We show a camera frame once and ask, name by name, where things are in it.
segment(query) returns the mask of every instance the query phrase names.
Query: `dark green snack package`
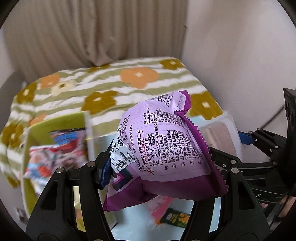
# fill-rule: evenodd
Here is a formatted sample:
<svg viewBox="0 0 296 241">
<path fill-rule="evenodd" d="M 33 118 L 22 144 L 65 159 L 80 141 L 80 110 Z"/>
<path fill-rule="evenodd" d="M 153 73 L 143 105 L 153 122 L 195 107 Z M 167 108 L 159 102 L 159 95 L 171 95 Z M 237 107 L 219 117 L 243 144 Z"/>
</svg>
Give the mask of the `dark green snack package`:
<svg viewBox="0 0 296 241">
<path fill-rule="evenodd" d="M 167 223 L 173 226 L 185 228 L 190 215 L 168 208 L 164 216 L 161 218 L 160 223 Z"/>
</svg>

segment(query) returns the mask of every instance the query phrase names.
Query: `purple snack bag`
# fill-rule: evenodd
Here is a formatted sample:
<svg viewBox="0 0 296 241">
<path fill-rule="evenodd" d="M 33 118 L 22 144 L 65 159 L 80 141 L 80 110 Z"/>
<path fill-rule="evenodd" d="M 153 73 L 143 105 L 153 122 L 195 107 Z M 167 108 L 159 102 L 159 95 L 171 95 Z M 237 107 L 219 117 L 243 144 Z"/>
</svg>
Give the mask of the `purple snack bag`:
<svg viewBox="0 0 296 241">
<path fill-rule="evenodd" d="M 123 115 L 111 150 L 112 177 L 104 211 L 138 205 L 156 195 L 199 201 L 228 187 L 197 127 L 184 115 L 187 91 L 138 103 Z"/>
</svg>

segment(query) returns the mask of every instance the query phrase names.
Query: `beige curtain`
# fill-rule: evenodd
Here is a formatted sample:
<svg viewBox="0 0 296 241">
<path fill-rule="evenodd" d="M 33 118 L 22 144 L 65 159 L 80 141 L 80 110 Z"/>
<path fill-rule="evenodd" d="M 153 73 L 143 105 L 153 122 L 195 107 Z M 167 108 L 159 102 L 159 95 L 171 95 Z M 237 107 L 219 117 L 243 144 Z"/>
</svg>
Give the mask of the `beige curtain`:
<svg viewBox="0 0 296 241">
<path fill-rule="evenodd" d="M 20 0 L 4 24 L 28 82 L 126 58 L 180 58 L 187 0 Z"/>
</svg>

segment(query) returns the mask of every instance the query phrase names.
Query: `curtain fold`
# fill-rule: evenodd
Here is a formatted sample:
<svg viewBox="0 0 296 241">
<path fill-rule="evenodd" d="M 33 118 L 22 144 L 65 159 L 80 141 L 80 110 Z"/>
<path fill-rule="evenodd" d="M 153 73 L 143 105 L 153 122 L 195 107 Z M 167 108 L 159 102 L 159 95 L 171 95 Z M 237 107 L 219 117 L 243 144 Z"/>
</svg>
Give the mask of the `curtain fold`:
<svg viewBox="0 0 296 241">
<path fill-rule="evenodd" d="M 4 36 L 31 83 L 63 69 L 153 56 L 181 57 L 187 0 L 20 0 Z"/>
</svg>

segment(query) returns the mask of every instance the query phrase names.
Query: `metal screw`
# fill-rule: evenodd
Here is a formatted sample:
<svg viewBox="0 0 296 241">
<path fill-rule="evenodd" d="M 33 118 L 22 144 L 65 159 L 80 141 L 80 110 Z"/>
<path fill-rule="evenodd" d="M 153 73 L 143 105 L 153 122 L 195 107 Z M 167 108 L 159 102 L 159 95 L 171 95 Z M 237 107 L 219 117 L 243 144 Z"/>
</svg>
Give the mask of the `metal screw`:
<svg viewBox="0 0 296 241">
<path fill-rule="evenodd" d="M 61 172 L 63 172 L 64 171 L 64 168 L 63 167 L 58 167 L 57 169 L 56 169 L 56 172 L 57 173 L 61 173 Z"/>
<path fill-rule="evenodd" d="M 89 162 L 87 163 L 87 166 L 88 166 L 88 167 L 94 167 L 95 164 L 96 164 L 95 161 L 89 161 Z"/>
<path fill-rule="evenodd" d="M 239 170 L 237 168 L 231 168 L 231 171 L 234 173 L 234 174 L 238 174 Z"/>
</svg>

